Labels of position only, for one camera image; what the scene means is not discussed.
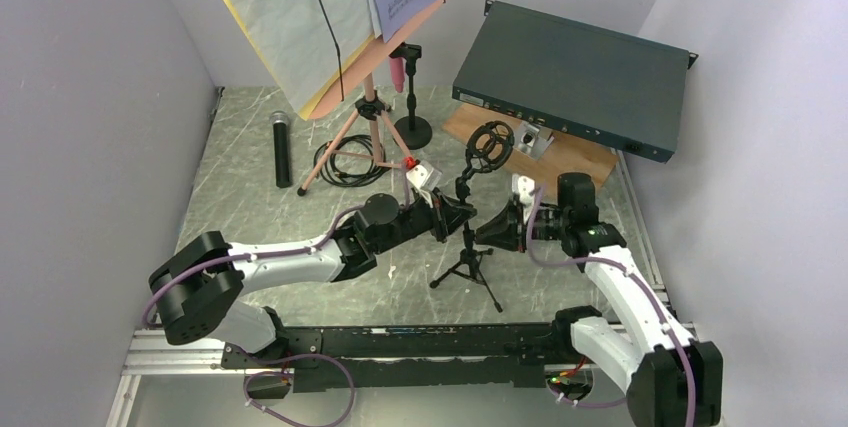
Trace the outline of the black tripod mic stand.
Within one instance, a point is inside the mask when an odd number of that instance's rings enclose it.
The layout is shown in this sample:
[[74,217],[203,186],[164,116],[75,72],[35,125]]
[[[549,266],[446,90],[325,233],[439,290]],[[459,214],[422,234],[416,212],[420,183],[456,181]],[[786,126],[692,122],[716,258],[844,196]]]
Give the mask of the black tripod mic stand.
[[503,167],[512,154],[514,140],[512,128],[505,122],[498,120],[488,121],[480,125],[468,138],[465,150],[466,165],[455,179],[454,186],[459,206],[465,210],[471,209],[473,213],[470,213],[464,219],[463,249],[460,251],[459,260],[429,283],[431,289],[436,289],[449,276],[455,275],[482,285],[486,288],[498,313],[503,312],[503,307],[498,302],[481,270],[484,257],[491,256],[494,250],[492,248],[484,250],[475,248],[475,230],[471,227],[470,220],[477,215],[477,211],[468,202],[468,198],[471,196],[469,182],[475,174],[489,174]]

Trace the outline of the black silver handheld microphone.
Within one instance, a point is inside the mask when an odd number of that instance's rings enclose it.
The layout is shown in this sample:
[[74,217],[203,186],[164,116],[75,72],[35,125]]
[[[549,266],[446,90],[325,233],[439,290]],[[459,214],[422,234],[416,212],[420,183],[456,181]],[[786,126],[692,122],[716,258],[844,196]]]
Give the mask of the black silver handheld microphone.
[[278,188],[292,185],[288,117],[283,111],[270,116],[272,125],[275,183]]

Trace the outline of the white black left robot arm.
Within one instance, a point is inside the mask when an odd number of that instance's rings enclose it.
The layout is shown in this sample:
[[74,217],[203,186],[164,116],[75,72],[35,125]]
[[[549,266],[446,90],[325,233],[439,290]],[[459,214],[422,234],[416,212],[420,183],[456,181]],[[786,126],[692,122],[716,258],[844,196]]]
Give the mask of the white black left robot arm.
[[288,349],[282,320],[271,308],[243,302],[243,296],[284,285],[356,279],[376,267],[378,255],[424,234],[443,242],[476,214],[471,204],[440,191],[429,198],[418,195],[406,206],[390,194],[375,194],[337,214],[329,229],[312,239],[243,244],[226,241],[219,231],[204,232],[150,275],[151,298],[142,320],[163,329],[171,345],[210,337],[272,367]]

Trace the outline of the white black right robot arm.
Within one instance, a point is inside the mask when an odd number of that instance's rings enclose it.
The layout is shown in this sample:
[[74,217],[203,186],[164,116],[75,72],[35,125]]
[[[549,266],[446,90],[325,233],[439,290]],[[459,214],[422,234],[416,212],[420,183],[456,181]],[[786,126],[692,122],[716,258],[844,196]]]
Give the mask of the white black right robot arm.
[[595,185],[584,173],[557,179],[557,201],[544,188],[514,175],[502,211],[481,226],[482,245],[528,254],[542,267],[538,242],[560,244],[564,267],[576,267],[608,301],[623,330],[590,306],[569,308],[553,322],[551,348],[557,358],[592,361],[623,393],[636,426],[716,426],[721,421],[723,356],[700,341],[659,299],[638,269],[618,231],[601,221]]

